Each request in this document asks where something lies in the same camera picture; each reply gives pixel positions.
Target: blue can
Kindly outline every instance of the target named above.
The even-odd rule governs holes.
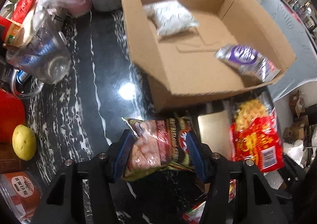
[[[23,70],[20,70],[18,75],[16,76],[16,80],[21,84],[23,85],[26,80],[30,77],[29,74],[27,74],[25,71]]]

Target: chip bag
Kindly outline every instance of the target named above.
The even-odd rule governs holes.
[[[161,36],[175,35],[190,28],[199,27],[193,14],[178,0],[167,0],[143,5],[146,16],[151,18]]]
[[[156,170],[193,169],[186,146],[186,135],[191,130],[189,119],[122,119],[136,137],[123,179],[133,181]]]
[[[235,160],[251,159],[261,172],[284,166],[275,109],[266,98],[266,94],[262,93],[257,99],[240,104],[231,125]]]
[[[237,69],[241,75],[254,77],[263,83],[271,81],[280,71],[273,62],[250,46],[228,44],[215,57]]]

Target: glass measuring cup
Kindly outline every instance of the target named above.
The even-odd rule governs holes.
[[[19,33],[14,37],[15,51],[7,52],[7,61],[15,67],[10,87],[14,95],[20,98],[37,96],[44,83],[56,84],[69,71],[71,55],[44,9],[23,22]],[[19,70],[36,77],[38,87],[31,93],[19,93],[15,82]]]

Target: potato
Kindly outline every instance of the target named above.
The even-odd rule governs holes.
[[[22,160],[28,161],[35,155],[36,138],[32,129],[18,125],[12,135],[12,146],[15,154]]]

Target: yellow pasta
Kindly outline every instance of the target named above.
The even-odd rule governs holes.
[[[236,117],[236,130],[242,130],[249,127],[250,123],[259,117],[268,116],[265,106],[259,99],[253,99],[240,105]]]

